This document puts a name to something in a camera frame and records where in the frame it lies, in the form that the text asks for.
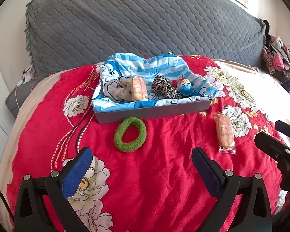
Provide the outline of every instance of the clear plastic packaging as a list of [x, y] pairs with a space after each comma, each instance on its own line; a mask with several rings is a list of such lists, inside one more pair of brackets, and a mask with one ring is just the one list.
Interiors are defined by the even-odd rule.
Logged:
[[131, 78], [132, 101], [148, 100], [145, 81], [142, 77], [132, 76]]
[[220, 153], [236, 154], [230, 119], [220, 112], [214, 113]]

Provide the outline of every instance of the ruffled trim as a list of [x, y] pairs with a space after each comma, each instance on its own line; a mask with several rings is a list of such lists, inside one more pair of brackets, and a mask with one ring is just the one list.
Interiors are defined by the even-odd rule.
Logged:
[[35, 72], [33, 58], [32, 58], [32, 52], [31, 52], [31, 47], [30, 47], [30, 30], [29, 30], [29, 27], [30, 27], [30, 22], [29, 22], [29, 5], [33, 1], [34, 0], [31, 0], [26, 5], [27, 9], [26, 9], [26, 13], [25, 13], [25, 16], [26, 16], [26, 29], [25, 29], [25, 34], [26, 34], [26, 51], [28, 51], [29, 56], [31, 57], [31, 61], [30, 61], [30, 64], [32, 66], [31, 69]]

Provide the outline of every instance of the leopard print fabric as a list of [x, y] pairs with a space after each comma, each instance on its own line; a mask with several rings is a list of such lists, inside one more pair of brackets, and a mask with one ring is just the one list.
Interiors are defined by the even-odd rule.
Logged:
[[175, 89], [173, 83], [162, 75], [157, 75], [152, 82], [152, 91], [167, 99], [181, 99], [182, 95]]

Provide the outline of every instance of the beige bedsheet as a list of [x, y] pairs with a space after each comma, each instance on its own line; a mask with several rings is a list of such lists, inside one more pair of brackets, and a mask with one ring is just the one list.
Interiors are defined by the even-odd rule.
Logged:
[[[280, 119], [290, 124], [290, 95], [271, 76], [260, 74], [256, 70], [238, 63], [223, 60], [215, 60], [215, 62], [227, 69], [230, 75], [240, 79], [245, 89], [255, 98], [258, 106], [267, 113], [270, 121], [275, 122]], [[35, 108], [44, 99], [53, 84], [59, 80], [61, 73], [52, 75], [40, 82], [19, 111], [0, 164], [0, 190], [4, 196], [6, 196], [6, 186], [12, 180], [11, 164], [17, 152], [19, 136]], [[290, 145], [290, 140], [283, 134], [281, 136]], [[7, 231], [11, 231], [8, 213], [1, 201], [0, 221]]]

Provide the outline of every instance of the red floral bedsheet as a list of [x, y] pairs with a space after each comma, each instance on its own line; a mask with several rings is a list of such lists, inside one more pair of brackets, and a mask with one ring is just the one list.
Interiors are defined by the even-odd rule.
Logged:
[[[206, 112], [144, 120], [146, 141], [128, 154], [114, 145], [119, 123], [98, 124], [90, 107], [98, 82], [95, 66], [63, 73], [20, 136], [13, 179], [7, 186], [12, 210], [25, 174], [47, 176], [88, 146], [94, 155], [92, 164], [70, 203], [90, 231], [195, 231], [216, 201], [191, 161], [192, 149], [201, 146], [225, 170], [248, 177], [260, 173], [274, 211], [281, 174], [275, 161], [254, 145], [254, 136], [260, 131], [281, 141], [274, 124], [240, 81], [215, 62], [203, 56], [183, 59], [192, 72], [218, 89], [217, 98]], [[216, 111], [231, 120], [236, 155], [218, 153]], [[130, 127], [123, 140], [129, 142], [136, 136], [137, 130]], [[45, 201], [56, 228], [63, 231], [49, 200]], [[229, 228], [239, 201], [238, 196], [221, 231]]]

